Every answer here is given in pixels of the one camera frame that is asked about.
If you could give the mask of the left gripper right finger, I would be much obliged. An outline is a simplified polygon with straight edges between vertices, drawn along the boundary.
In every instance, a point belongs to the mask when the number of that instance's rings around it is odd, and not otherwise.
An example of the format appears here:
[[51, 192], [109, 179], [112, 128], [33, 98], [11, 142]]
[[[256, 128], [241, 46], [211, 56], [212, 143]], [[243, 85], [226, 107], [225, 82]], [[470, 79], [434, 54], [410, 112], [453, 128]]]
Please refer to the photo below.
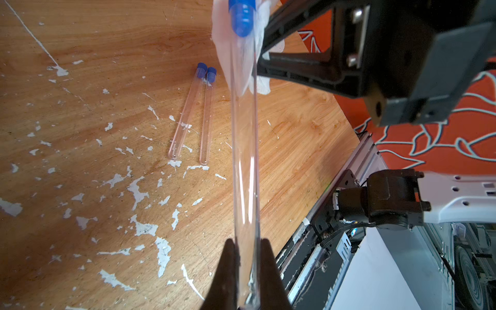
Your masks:
[[292, 310], [268, 239], [261, 240], [260, 308]]

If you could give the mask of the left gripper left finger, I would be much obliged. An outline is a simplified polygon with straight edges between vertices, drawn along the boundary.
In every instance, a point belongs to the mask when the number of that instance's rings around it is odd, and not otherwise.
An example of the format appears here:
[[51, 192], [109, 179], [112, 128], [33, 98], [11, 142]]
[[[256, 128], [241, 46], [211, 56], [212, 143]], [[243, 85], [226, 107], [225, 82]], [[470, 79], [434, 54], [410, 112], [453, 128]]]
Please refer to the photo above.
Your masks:
[[238, 252], [232, 239], [227, 239], [219, 259], [213, 282], [201, 310], [237, 309]]

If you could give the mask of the white wipe cloth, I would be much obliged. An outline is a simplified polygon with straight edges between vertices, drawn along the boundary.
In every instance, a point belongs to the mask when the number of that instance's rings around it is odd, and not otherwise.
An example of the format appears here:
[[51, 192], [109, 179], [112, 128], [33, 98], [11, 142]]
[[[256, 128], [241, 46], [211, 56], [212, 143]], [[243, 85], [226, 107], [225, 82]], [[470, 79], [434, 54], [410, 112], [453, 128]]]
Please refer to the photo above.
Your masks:
[[276, 1], [256, 1], [253, 11], [254, 25], [246, 37], [240, 37], [233, 28], [234, 9], [228, 1], [214, 1], [212, 9], [212, 40], [215, 44], [223, 76], [230, 90], [242, 96], [247, 90], [268, 95], [270, 79], [254, 74], [258, 59], [269, 60], [268, 52], [262, 53], [264, 31], [268, 25], [271, 9]]

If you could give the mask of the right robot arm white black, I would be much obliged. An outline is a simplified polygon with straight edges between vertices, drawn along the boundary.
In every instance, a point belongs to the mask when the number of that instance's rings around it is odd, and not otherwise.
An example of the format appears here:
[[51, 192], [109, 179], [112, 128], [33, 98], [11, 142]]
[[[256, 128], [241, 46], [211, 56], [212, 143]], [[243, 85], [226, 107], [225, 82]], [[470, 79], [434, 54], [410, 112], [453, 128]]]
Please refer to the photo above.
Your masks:
[[[494, 1], [288, 1], [271, 15], [262, 51], [327, 12], [325, 53], [271, 54], [258, 73], [362, 98], [378, 126], [447, 119], [495, 52]], [[447, 177], [413, 169], [338, 185], [322, 206], [335, 220], [401, 229], [495, 221], [488, 196], [470, 198]]]

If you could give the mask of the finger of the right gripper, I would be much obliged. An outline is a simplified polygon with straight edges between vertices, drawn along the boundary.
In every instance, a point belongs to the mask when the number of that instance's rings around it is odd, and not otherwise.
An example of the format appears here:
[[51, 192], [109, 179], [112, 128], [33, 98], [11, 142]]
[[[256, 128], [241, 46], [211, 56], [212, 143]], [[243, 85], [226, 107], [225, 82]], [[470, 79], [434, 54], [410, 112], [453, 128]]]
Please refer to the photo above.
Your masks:
[[257, 74], [345, 97], [363, 97], [364, 74], [324, 53], [270, 53], [260, 58]]
[[336, 1], [283, 1], [269, 18], [262, 51], [269, 51], [293, 33], [301, 37], [309, 52], [328, 50], [336, 4]]

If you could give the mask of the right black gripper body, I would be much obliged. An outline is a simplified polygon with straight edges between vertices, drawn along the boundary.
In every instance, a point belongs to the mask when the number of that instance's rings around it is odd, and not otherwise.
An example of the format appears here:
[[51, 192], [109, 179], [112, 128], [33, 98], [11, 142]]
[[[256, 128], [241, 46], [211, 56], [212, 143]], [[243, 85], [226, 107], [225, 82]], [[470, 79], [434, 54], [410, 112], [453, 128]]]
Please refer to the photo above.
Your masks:
[[345, 1], [333, 51], [375, 125], [444, 121], [495, 52], [495, 2]]

